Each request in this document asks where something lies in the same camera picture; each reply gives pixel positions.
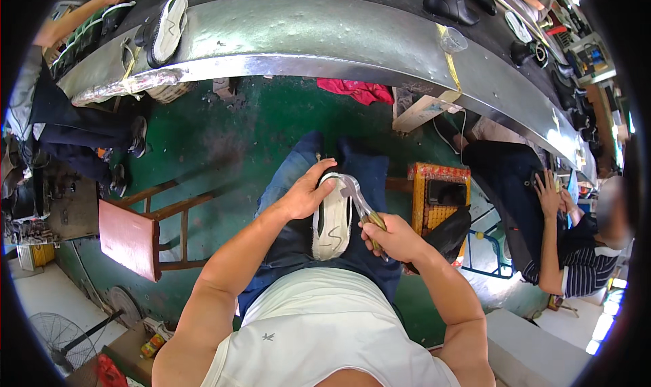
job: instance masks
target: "green floor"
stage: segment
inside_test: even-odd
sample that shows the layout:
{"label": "green floor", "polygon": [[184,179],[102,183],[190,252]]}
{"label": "green floor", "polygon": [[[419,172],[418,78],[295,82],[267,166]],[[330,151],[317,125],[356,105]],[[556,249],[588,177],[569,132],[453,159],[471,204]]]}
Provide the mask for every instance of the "green floor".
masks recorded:
{"label": "green floor", "polygon": [[[320,90],[315,80],[300,77],[242,78],[238,100],[225,103],[212,93],[212,82],[170,105],[156,105],[149,119],[147,153],[140,159],[114,155],[131,177],[127,190],[177,179],[182,184],[154,196],[152,210],[212,189],[218,198],[190,210],[188,250],[191,260],[210,257],[238,230],[248,224],[256,200],[276,168],[298,138],[314,129],[325,135],[325,152],[335,154],[340,135],[358,137],[389,156],[390,176],[406,176],[414,161],[459,165],[458,155],[436,135],[431,123],[403,136],[391,129],[391,106],[364,106],[347,96]],[[389,212],[410,218],[411,196],[387,191]],[[142,204],[136,204],[142,210]],[[180,215],[161,223],[160,243],[176,245],[161,260],[178,257]],[[83,264],[105,301],[114,285],[128,289],[143,313],[175,322],[187,301],[200,269],[164,272],[152,283],[112,261],[95,239],[76,241]],[[490,248],[473,247],[473,256],[488,264]],[[69,244],[57,251],[57,261],[82,289],[85,275]],[[463,272],[473,284],[486,310],[507,308],[528,315],[545,305],[547,294],[537,287],[511,280],[492,279]],[[411,339],[431,347],[443,342],[445,326],[418,276],[404,276],[395,306]]]}

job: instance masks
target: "metal table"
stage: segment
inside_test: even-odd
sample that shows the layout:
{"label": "metal table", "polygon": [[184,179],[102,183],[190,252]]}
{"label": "metal table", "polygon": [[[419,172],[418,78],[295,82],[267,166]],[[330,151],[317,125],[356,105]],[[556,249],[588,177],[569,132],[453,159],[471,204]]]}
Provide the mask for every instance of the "metal table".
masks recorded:
{"label": "metal table", "polygon": [[[127,84],[142,88],[143,80],[161,76],[159,82],[173,84],[297,75],[375,82],[431,96],[455,90],[436,24],[399,9],[360,0],[219,0],[187,14],[174,64],[151,69],[141,53]],[[99,88],[116,88],[124,74],[120,44],[135,31],[109,41],[61,79],[73,103],[83,104]],[[516,131],[596,181],[588,146],[526,77],[472,41],[454,55],[454,63],[463,90],[457,104]]]}

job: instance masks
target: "plastic cup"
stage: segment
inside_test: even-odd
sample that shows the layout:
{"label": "plastic cup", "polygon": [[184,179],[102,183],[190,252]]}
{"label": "plastic cup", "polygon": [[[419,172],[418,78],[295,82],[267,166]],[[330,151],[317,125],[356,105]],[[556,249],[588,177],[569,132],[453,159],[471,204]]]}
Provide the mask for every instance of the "plastic cup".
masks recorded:
{"label": "plastic cup", "polygon": [[441,48],[448,54],[458,53],[468,48],[468,41],[454,27],[445,27],[441,36]]}

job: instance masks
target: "blue jeans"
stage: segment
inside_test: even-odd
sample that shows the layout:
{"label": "blue jeans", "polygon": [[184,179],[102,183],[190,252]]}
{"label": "blue jeans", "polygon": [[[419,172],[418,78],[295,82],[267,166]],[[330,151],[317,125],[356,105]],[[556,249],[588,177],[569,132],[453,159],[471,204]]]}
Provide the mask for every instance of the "blue jeans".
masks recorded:
{"label": "blue jeans", "polygon": [[[374,154],[347,137],[337,140],[337,149],[338,171],[357,178],[370,207],[378,212],[386,212],[384,186],[389,158]],[[319,131],[311,131],[298,141],[273,175],[272,182],[258,199],[255,217],[285,195],[296,180],[316,164],[316,153],[323,154],[323,135]],[[373,281],[389,302],[393,301],[402,273],[402,263],[392,258],[387,263],[366,248],[361,239],[361,228],[357,225],[359,216],[355,208],[346,251],[327,261],[315,260],[312,256],[312,220],[312,216],[291,220],[281,230],[255,276],[238,297],[242,318],[253,301],[275,280],[308,267],[334,267],[357,272]]]}

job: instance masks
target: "wooden stool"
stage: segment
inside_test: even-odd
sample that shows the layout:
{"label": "wooden stool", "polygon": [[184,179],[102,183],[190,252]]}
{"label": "wooden stool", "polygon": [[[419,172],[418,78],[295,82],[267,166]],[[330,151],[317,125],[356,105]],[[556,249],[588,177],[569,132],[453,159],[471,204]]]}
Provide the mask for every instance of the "wooden stool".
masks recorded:
{"label": "wooden stool", "polygon": [[[203,267],[206,260],[188,261],[188,210],[215,197],[206,192],[193,198],[150,212],[152,196],[177,186],[167,181],[121,200],[100,200],[100,244],[102,253],[146,279],[157,282],[164,270],[182,270]],[[144,212],[129,206],[144,200]],[[158,252],[169,250],[160,245],[158,222],[181,213],[181,261],[159,262]]]}

